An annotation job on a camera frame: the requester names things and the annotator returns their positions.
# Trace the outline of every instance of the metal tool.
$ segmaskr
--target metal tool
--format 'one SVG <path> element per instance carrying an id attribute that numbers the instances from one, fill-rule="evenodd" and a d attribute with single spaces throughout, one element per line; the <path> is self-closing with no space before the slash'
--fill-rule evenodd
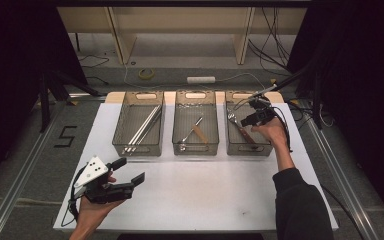
<path id="1" fill-rule="evenodd" d="M 238 128 L 238 130 L 241 132 L 242 136 L 245 138 L 245 141 L 247 143 L 252 143 L 252 144 L 255 144 L 255 141 L 254 139 L 252 139 L 251 136 L 249 136 L 248 132 L 246 131 L 246 129 L 244 127 L 242 127 L 239 123 L 238 123 L 238 120 L 236 119 L 236 116 L 235 116 L 235 113 L 233 113 L 233 111 L 229 108 L 227 108 L 227 119 L 235 124 L 235 126 Z"/>
<path id="2" fill-rule="evenodd" d="M 162 108 L 162 106 L 158 105 L 154 108 L 154 110 L 152 110 L 152 112 L 146 118 L 145 122 L 142 124 L 142 126 L 139 128 L 139 130 L 136 132 L 136 134 L 133 136 L 133 138 L 128 143 L 129 145 L 139 145 L 142 142 L 142 140 L 145 138 L 145 136 L 151 130 L 153 124 L 161 116 L 161 108 Z M 128 147 L 128 148 L 125 148 L 123 150 L 122 154 L 124 154 L 125 152 L 132 152 L 135 150 L 136 150 L 136 148 Z"/>
<path id="3" fill-rule="evenodd" d="M 202 117 L 199 117 L 198 120 L 195 122 L 194 126 L 198 126 L 198 124 L 202 121 Z M 193 132 L 193 127 L 191 128 L 191 130 L 189 131 L 188 135 L 186 135 L 186 137 L 184 137 L 183 139 L 179 140 L 177 143 L 180 144 L 179 146 L 179 149 L 180 151 L 185 151 L 186 150 L 186 140 L 188 140 L 189 136 L 191 135 L 191 133 Z"/>

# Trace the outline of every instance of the gray floor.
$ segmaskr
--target gray floor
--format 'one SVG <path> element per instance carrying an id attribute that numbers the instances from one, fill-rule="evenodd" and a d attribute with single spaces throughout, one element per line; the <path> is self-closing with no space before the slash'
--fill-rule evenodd
<path id="1" fill-rule="evenodd" d="M 253 36 L 257 45 L 265 40 L 262 36 Z M 294 37 L 282 38 L 285 47 L 290 49 Z M 99 77 L 109 83 L 103 84 L 96 78 L 89 78 L 91 87 L 102 91 L 130 91 L 143 87 L 158 86 L 159 90 L 175 90 L 177 88 L 211 88 L 211 89 L 255 89 L 260 84 L 248 73 L 257 77 L 266 86 L 270 79 L 281 81 L 284 76 L 262 70 L 259 58 L 247 52 L 244 65 L 237 65 L 231 39 L 225 35 L 142 35 L 135 44 L 132 57 L 127 68 L 118 63 L 114 52 L 112 38 L 102 34 L 80 34 L 81 51 L 79 58 L 87 55 L 107 57 L 109 61 L 95 68 L 84 68 L 87 77 Z M 267 51 L 276 56 L 273 45 Z M 102 59 L 88 57 L 81 61 L 84 66 L 101 63 Z M 265 64 L 265 68 L 275 72 L 282 71 L 273 64 Z M 144 82 L 137 77 L 143 68 L 154 68 L 156 75 L 151 81 Z M 223 83 L 205 86 L 187 85 L 187 76 L 215 76 L 217 80 L 227 79 L 244 74 Z M 294 84 L 281 90 L 285 99 L 294 97 Z M 79 91 L 67 87 L 71 93 Z M 0 233 L 0 239 L 67 239 L 68 235 L 52 229 L 53 221 L 58 214 L 60 204 L 82 153 L 84 144 L 92 127 L 92 123 L 100 101 L 79 101 L 75 106 L 65 106 L 56 120 L 31 175 L 28 176 L 17 204 Z M 300 113 L 292 111 L 296 118 Z M 326 160 L 304 120 L 297 121 L 301 137 L 312 161 L 321 184 L 328 188 L 341 202 L 344 198 L 332 177 Z M 39 137 L 41 124 L 40 106 L 35 106 L 28 121 L 8 154 L 6 161 L 0 166 L 0 202 L 11 188 L 18 172 L 29 156 L 30 150 Z M 63 126 L 77 126 L 66 134 L 75 136 L 70 148 L 55 148 L 56 144 L 65 144 L 67 140 L 59 139 Z M 379 236 L 384 239 L 384 204 L 373 187 L 358 168 L 351 150 L 335 125 L 325 126 L 323 133 L 327 136 L 340 165 L 347 178 L 357 192 L 359 201 L 364 206 L 370 221 Z M 359 235 L 338 203 L 325 193 L 340 228 L 335 231 L 335 239 L 360 239 Z M 92 239 L 116 239 L 116 233 L 97 232 Z M 276 234 L 263 233 L 265 239 L 276 239 Z"/>

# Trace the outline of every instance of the person's left hand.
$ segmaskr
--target person's left hand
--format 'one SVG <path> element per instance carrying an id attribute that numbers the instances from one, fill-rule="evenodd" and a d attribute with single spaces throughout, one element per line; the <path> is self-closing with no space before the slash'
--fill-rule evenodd
<path id="1" fill-rule="evenodd" d="M 108 176 L 108 182 L 115 182 L 116 179 L 111 177 L 111 175 L 112 172 Z M 120 200 L 106 204 L 96 204 L 91 203 L 85 196 L 83 196 L 80 202 L 77 226 L 71 234 L 70 239 L 86 239 L 92 235 L 108 213 L 124 201 L 125 200 Z"/>

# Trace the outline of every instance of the black cable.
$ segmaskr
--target black cable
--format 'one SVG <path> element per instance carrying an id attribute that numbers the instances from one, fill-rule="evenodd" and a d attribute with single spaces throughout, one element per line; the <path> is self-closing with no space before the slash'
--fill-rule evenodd
<path id="1" fill-rule="evenodd" d="M 70 200 L 68 202 L 68 205 L 67 205 L 67 210 L 65 210 L 65 214 L 64 214 L 64 217 L 62 218 L 62 221 L 61 221 L 61 227 L 65 227 L 67 226 L 68 224 L 74 222 L 74 220 L 77 220 L 77 216 L 76 216 L 76 213 L 73 213 L 72 210 L 70 209 L 70 204 L 72 201 L 76 201 L 77 199 L 74 199 L 74 192 L 75 192 L 75 189 L 74 189 L 74 183 L 77 182 L 77 180 L 79 179 L 80 175 L 83 173 L 83 171 L 85 170 L 86 167 L 83 167 L 82 169 L 79 170 L 79 172 L 76 174 L 76 176 L 74 177 L 74 180 L 73 180 L 73 184 L 71 185 L 71 192 L 70 192 Z M 65 217 L 67 216 L 67 212 L 70 211 L 74 218 L 73 220 L 71 220 L 70 222 L 64 224 L 64 220 L 65 220 Z"/>
<path id="2" fill-rule="evenodd" d="M 302 124 L 301 124 L 301 126 L 298 128 L 298 131 L 304 126 L 304 124 L 306 123 L 306 122 L 308 122 L 310 119 L 312 119 L 313 117 L 309 117 L 307 120 L 305 120 Z"/>
<path id="3" fill-rule="evenodd" d="M 278 19 L 279 16 L 279 8 L 274 8 L 274 14 L 275 14 L 275 19 Z M 286 49 L 283 47 L 283 44 L 280 40 L 280 35 L 278 34 L 278 28 L 279 28 L 279 21 L 275 21 L 275 29 L 274 29 L 274 38 L 277 43 L 278 50 L 281 51 L 283 58 L 285 58 L 287 61 L 289 61 L 289 53 L 286 51 Z"/>
<path id="4" fill-rule="evenodd" d="M 93 65 L 93 66 L 81 66 L 81 67 L 94 68 L 94 67 L 99 66 L 99 65 L 102 65 L 102 64 L 104 64 L 104 63 L 106 63 L 106 62 L 108 62 L 108 61 L 110 60 L 109 58 L 98 57 L 98 56 L 94 56 L 94 55 L 87 55 L 86 57 L 79 59 L 79 62 L 85 60 L 85 59 L 88 58 L 88 57 L 94 57 L 94 58 L 98 58 L 98 59 L 103 59 L 104 61 L 101 62 L 101 63 L 98 63 L 98 64 L 96 64 L 96 65 Z"/>
<path id="5" fill-rule="evenodd" d="M 324 191 L 326 191 L 327 193 L 329 193 L 329 195 L 339 204 L 339 206 L 341 206 L 342 210 L 344 210 L 345 214 L 347 214 L 348 218 L 351 220 L 351 222 L 353 223 L 355 229 L 357 230 L 358 232 L 358 235 L 360 235 L 360 238 L 364 240 L 364 237 L 363 237 L 363 234 L 361 233 L 360 229 L 358 228 L 357 226 L 357 222 L 355 221 L 355 219 L 353 218 L 353 216 L 351 215 L 350 211 L 348 209 L 345 208 L 345 206 L 341 203 L 341 201 L 339 201 L 339 199 L 331 192 L 329 191 L 329 189 L 327 189 L 325 186 L 323 186 L 323 184 L 320 183 L 320 186 L 322 187 L 322 189 Z"/>
<path id="6" fill-rule="evenodd" d="M 249 41 L 249 43 L 251 43 L 251 45 L 256 49 L 256 51 L 258 52 L 258 53 L 260 53 L 261 55 L 264 55 L 266 58 L 268 58 L 268 59 L 270 59 L 270 61 L 269 60 L 266 60 L 266 59 L 264 59 L 263 58 L 263 60 L 265 60 L 265 61 L 267 61 L 267 62 L 271 62 L 271 63 L 274 63 L 274 64 L 276 64 L 276 65 L 278 65 L 279 67 L 281 67 L 281 68 L 283 68 L 283 69 L 285 69 L 286 71 L 288 71 L 288 69 L 284 66 L 284 65 L 282 65 L 282 64 L 280 64 L 279 62 L 277 62 L 276 60 L 274 60 L 272 57 L 270 57 L 267 53 L 265 53 L 265 52 L 263 52 L 263 51 L 261 51 L 251 40 L 248 40 Z"/>
<path id="7" fill-rule="evenodd" d="M 276 42 L 276 48 L 277 48 L 277 52 L 279 54 L 279 57 L 282 61 L 282 63 L 284 65 L 286 65 L 286 63 L 284 62 L 283 59 L 286 59 L 287 61 L 289 61 L 289 53 L 288 51 L 286 51 L 286 49 L 283 47 L 283 44 L 282 42 L 280 41 L 280 38 L 278 38 L 278 28 L 279 28 L 279 21 L 277 20 L 278 19 L 278 14 L 279 14 L 279 9 L 278 8 L 274 8 L 273 9 L 273 23 L 272 23 L 272 26 L 270 27 L 270 23 L 269 23 L 269 20 L 267 18 L 267 15 L 264 11 L 264 8 L 261 8 L 262 12 L 263 12 L 263 16 L 266 20 L 266 23 L 267 23 L 267 26 L 269 28 L 269 36 L 273 36 L 273 39 L 275 40 Z"/>
<path id="8" fill-rule="evenodd" d="M 269 55 L 267 55 L 266 53 L 264 52 L 261 52 L 260 49 L 258 49 L 254 43 L 249 40 L 249 42 L 251 43 L 251 45 L 249 45 L 249 48 L 251 50 L 252 53 L 254 53 L 256 56 L 258 56 L 260 58 L 260 65 L 261 67 L 263 68 L 264 71 L 266 72 L 269 72 L 269 73 L 272 73 L 272 74 L 276 74 L 276 75 L 280 75 L 280 76 L 285 76 L 285 77 L 289 77 L 290 75 L 286 75 L 286 74 L 282 74 L 282 73 L 276 73 L 276 72 L 272 72 L 268 69 L 266 69 L 262 63 L 262 60 L 266 61 L 266 62 L 270 62 L 270 63 L 275 63 L 277 65 L 279 65 L 280 67 L 282 67 L 283 69 L 285 69 L 286 71 L 288 71 L 286 68 L 284 68 L 284 66 L 282 66 L 281 64 L 279 64 L 278 62 L 276 62 L 276 60 L 274 60 L 273 58 L 271 58 Z"/>
<path id="9" fill-rule="evenodd" d="M 99 81 L 103 82 L 105 85 L 110 85 L 109 82 L 107 81 L 104 81 L 103 79 L 99 78 L 99 77 L 86 77 L 86 78 L 93 78 L 93 79 L 98 79 Z"/>
<path id="10" fill-rule="evenodd" d="M 291 136 L 289 135 L 289 127 L 288 127 L 288 124 L 286 123 L 285 115 L 283 114 L 282 110 L 280 110 L 280 108 L 278 108 L 278 107 L 272 107 L 272 108 L 277 109 L 280 111 L 280 113 L 282 113 L 283 118 L 281 118 L 280 115 L 276 111 L 273 110 L 274 114 L 276 115 L 277 118 L 279 118 L 280 123 L 282 124 L 283 129 L 285 130 L 286 143 L 288 144 L 289 151 L 291 151 Z"/>
<path id="11" fill-rule="evenodd" d="M 295 103 L 293 103 L 293 102 L 291 102 L 291 101 L 286 101 L 286 103 L 287 103 L 288 105 L 291 105 L 292 107 L 295 108 L 295 109 L 291 109 L 291 110 L 298 110 L 298 111 L 301 113 L 301 116 L 300 116 L 298 119 L 295 119 L 295 118 L 294 118 L 294 121 L 295 121 L 295 122 L 301 121 L 301 120 L 304 118 L 304 112 L 303 112 L 303 110 L 302 110 L 300 107 L 298 107 Z"/>

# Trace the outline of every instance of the transparent tray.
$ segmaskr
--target transparent tray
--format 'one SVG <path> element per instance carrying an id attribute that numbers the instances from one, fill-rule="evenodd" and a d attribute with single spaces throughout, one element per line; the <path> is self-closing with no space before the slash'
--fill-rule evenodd
<path id="1" fill-rule="evenodd" d="M 172 142 L 175 155 L 217 154 L 219 136 L 214 91 L 176 92 Z"/>
<path id="2" fill-rule="evenodd" d="M 246 134 L 255 142 L 250 143 L 250 140 L 246 139 L 241 133 L 241 130 L 234 123 L 228 120 L 228 109 L 233 110 L 233 113 L 239 122 L 248 115 L 255 112 L 249 104 L 244 104 L 246 98 L 251 96 L 251 91 L 226 91 L 226 133 L 227 133 L 227 154 L 228 155 L 242 155 L 242 156 L 268 156 L 270 155 L 273 147 L 260 133 L 251 132 L 251 126 L 244 127 L 242 131 L 246 131 Z"/>
<path id="3" fill-rule="evenodd" d="M 164 92 L 126 92 L 114 133 L 120 156 L 160 156 Z"/>

